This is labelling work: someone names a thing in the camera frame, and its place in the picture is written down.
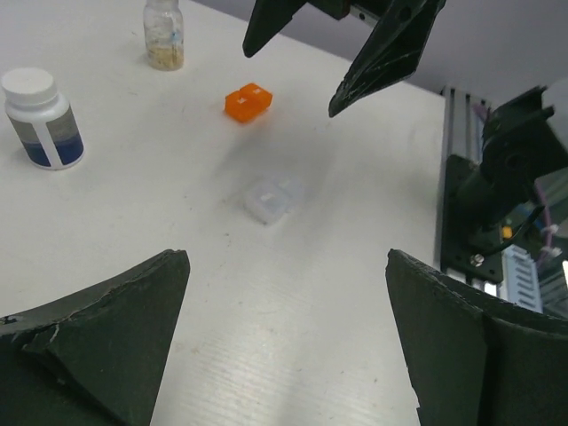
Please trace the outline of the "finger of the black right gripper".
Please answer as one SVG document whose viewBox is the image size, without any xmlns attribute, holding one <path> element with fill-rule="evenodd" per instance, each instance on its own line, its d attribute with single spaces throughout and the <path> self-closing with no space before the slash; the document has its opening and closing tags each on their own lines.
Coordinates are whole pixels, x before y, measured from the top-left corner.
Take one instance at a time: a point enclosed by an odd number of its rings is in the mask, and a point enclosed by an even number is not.
<svg viewBox="0 0 568 426">
<path fill-rule="evenodd" d="M 242 43 L 245 57 L 258 53 L 305 4 L 305 0 L 256 0 Z"/>
<path fill-rule="evenodd" d="M 444 1 L 366 1 L 377 22 L 328 105 L 334 117 L 375 92 L 406 80 L 418 68 Z"/>
</svg>

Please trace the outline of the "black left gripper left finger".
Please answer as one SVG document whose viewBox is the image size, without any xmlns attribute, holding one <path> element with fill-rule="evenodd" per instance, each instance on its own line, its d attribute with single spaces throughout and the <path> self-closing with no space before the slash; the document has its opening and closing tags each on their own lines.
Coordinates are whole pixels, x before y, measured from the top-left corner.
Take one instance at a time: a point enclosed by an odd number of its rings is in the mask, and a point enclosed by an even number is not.
<svg viewBox="0 0 568 426">
<path fill-rule="evenodd" d="M 148 425 L 190 262 L 168 249 L 1 319 L 3 425 Z"/>
</svg>

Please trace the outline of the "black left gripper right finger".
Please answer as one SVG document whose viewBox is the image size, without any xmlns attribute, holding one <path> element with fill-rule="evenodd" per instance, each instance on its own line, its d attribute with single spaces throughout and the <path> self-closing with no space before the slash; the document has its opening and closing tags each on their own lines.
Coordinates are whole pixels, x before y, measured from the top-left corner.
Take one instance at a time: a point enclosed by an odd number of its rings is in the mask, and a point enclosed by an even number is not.
<svg viewBox="0 0 568 426">
<path fill-rule="evenodd" d="M 422 425 L 565 425 L 567 322 L 454 280 L 407 253 L 386 282 Z"/>
</svg>

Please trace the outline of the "orange pill organizer box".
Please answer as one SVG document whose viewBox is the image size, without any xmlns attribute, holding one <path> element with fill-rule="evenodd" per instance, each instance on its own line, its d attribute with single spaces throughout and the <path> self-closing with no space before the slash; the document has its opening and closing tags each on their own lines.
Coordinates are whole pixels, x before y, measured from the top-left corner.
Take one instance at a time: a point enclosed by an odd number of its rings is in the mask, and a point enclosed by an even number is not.
<svg viewBox="0 0 568 426">
<path fill-rule="evenodd" d="M 242 86 L 225 96 L 224 112 L 236 122 L 247 123 L 263 114 L 272 103 L 272 94 L 255 83 Z"/>
</svg>

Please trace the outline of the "clear glass pill vial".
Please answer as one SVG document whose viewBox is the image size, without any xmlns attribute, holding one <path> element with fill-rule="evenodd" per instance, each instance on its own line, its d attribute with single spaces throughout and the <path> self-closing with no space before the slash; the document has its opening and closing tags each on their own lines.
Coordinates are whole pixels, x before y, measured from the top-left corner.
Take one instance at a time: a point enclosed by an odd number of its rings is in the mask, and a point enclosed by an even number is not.
<svg viewBox="0 0 568 426">
<path fill-rule="evenodd" d="M 143 11 L 150 67 L 176 71 L 184 65 L 184 21 L 178 0 L 147 0 Z"/>
</svg>

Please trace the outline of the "clear pill organizer box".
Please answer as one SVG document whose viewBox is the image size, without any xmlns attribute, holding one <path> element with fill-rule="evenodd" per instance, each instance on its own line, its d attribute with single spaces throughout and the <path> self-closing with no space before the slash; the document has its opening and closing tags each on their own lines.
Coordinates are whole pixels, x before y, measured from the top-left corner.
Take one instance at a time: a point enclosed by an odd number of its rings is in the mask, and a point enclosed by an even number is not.
<svg viewBox="0 0 568 426">
<path fill-rule="evenodd" d="M 295 207 L 303 192 L 296 177 L 261 177 L 244 193 L 243 207 L 259 223 L 273 225 Z"/>
</svg>

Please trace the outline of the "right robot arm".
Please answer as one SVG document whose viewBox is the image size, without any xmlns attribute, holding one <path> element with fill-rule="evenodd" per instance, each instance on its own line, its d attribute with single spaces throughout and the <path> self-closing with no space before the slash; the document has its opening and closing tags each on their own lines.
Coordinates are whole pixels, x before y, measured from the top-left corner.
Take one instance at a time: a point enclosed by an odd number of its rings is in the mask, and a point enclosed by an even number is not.
<svg viewBox="0 0 568 426">
<path fill-rule="evenodd" d="M 329 102 L 328 114 L 334 117 L 416 71 L 445 2 L 314 1 L 312 6 L 335 20 L 344 19 L 354 8 L 376 20 Z M 472 238 L 492 230 L 517 205 L 531 201 L 535 208 L 523 224 L 528 227 L 545 209 L 535 181 L 566 168 L 567 149 L 552 125 L 556 108 L 544 105 L 544 92 L 537 86 L 485 116 L 479 166 L 446 191 L 443 223 L 447 232 Z"/>
</svg>

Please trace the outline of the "white pill bottle blue label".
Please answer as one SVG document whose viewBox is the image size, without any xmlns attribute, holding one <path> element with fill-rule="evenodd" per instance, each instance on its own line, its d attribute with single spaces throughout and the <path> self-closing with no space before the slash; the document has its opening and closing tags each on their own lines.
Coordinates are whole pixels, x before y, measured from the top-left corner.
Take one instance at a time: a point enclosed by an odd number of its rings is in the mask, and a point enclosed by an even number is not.
<svg viewBox="0 0 568 426">
<path fill-rule="evenodd" d="M 1 86 L 5 112 L 35 166 L 64 170 L 83 158 L 84 144 L 74 112 L 49 72 L 15 68 L 2 76 Z"/>
</svg>

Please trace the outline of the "aluminium mounting rail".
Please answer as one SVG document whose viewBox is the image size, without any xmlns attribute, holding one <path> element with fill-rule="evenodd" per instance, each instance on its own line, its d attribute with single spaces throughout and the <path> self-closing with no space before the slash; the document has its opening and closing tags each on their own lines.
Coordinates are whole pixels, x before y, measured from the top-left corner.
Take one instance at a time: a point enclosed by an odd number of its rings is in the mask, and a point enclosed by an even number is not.
<svg viewBox="0 0 568 426">
<path fill-rule="evenodd" d="M 435 262 L 439 270 L 473 288 L 484 291 L 502 281 L 500 254 L 485 256 L 483 251 L 501 243 L 497 229 L 479 233 L 472 216 L 462 217 L 459 195 L 463 185 L 475 175 L 482 157 L 485 99 L 446 86 L 442 137 L 441 171 L 438 188 L 438 215 Z"/>
</svg>

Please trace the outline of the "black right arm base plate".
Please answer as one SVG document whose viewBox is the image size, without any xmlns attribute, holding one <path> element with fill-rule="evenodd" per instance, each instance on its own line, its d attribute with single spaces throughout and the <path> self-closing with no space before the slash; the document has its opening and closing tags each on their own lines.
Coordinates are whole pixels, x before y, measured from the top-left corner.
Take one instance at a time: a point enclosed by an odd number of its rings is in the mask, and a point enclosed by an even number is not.
<svg viewBox="0 0 568 426">
<path fill-rule="evenodd" d="M 441 217 L 440 269 L 462 274 L 467 281 L 498 284 L 503 280 L 501 254 L 489 250 L 501 244 L 491 227 L 491 187 L 479 167 L 457 154 L 446 159 Z"/>
</svg>

